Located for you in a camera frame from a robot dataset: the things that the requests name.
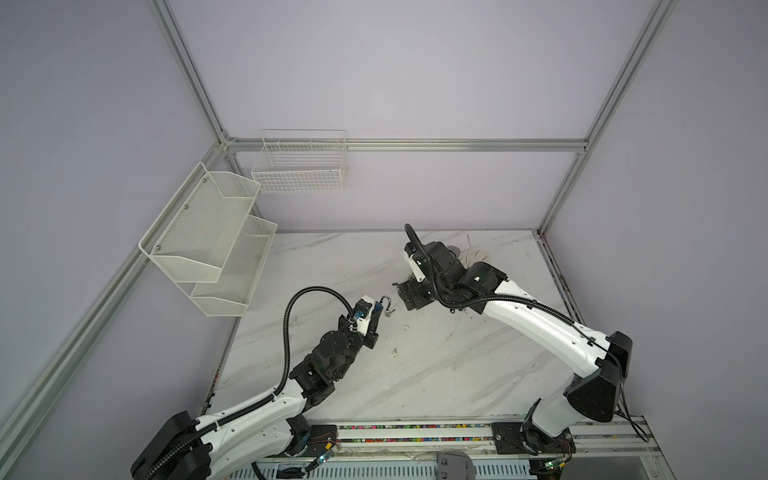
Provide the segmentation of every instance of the wire basket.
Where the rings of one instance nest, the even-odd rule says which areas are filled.
[[[344,191],[345,131],[262,130],[261,138],[251,175],[262,194]]]
[[[165,230],[159,236],[153,233],[159,231],[161,215],[139,248],[205,315],[242,316],[277,225],[250,214],[258,182],[208,171],[203,164],[193,175],[200,179]]]
[[[249,215],[216,283],[197,283],[189,297],[208,316],[242,316],[256,292],[277,225]]]

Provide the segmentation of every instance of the marble surface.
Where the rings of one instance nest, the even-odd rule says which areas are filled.
[[[418,233],[424,243],[440,240],[463,254],[487,255],[540,302],[567,314],[530,231]],[[375,349],[361,350],[336,391],[306,414],[309,419],[524,415],[566,381],[571,373],[563,362],[495,319],[471,310],[451,314],[437,303],[407,311],[392,285],[409,275],[400,253],[407,241],[403,232],[278,233],[212,408],[226,409],[279,382],[285,306],[312,285],[333,288],[352,305],[364,294],[387,295],[396,311],[382,315]],[[336,328],[344,311],[325,293],[299,299],[290,321],[292,368]]]

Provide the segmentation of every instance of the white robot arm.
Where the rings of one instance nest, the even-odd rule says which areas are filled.
[[[531,407],[518,437],[523,450],[543,452],[564,429],[584,418],[613,419],[632,351],[629,337],[592,330],[540,304],[493,266],[477,262],[464,268],[442,243],[422,245],[407,224],[406,233],[411,241],[403,256],[413,278],[398,285],[398,294],[408,310],[434,300],[452,311],[472,308],[524,333],[574,372],[563,388]]]
[[[309,291],[333,294],[342,300],[347,314],[339,318],[338,329],[323,335],[289,374],[287,319],[296,299]],[[331,289],[315,286],[299,291],[289,302],[283,322],[286,363],[281,383],[222,412],[196,419],[187,412],[174,415],[131,466],[133,479],[221,478],[270,455],[301,454],[310,435],[310,424],[302,414],[334,391],[333,383],[344,377],[363,346],[374,347],[383,310],[381,302],[368,296],[353,309]],[[304,469],[285,473],[285,478],[301,478],[333,456],[331,445]]]
[[[422,245],[407,224],[406,233],[411,241],[406,244],[404,257],[413,278],[398,284],[398,295],[408,310],[435,300],[451,311],[472,308],[518,329],[574,372],[564,388],[530,408],[519,432],[513,435],[520,452],[543,452],[564,429],[584,418],[597,422],[613,419],[631,356],[629,337],[621,332],[605,336],[576,323],[539,303],[493,266],[477,262],[464,268],[442,243]],[[338,329],[323,335],[319,345],[289,374],[290,310],[299,296],[310,291],[336,296],[347,312],[339,318]],[[310,435],[310,424],[302,413],[333,392],[333,383],[344,377],[363,346],[374,347],[383,310],[380,301],[367,296],[353,309],[331,289],[313,286],[299,291],[288,303],[283,319],[286,362],[280,384],[222,412],[197,419],[187,412],[174,415],[131,466],[133,479],[220,478],[269,455],[301,454]],[[283,474],[278,478],[302,478],[333,456],[331,447],[329,443],[305,468],[278,472]]]

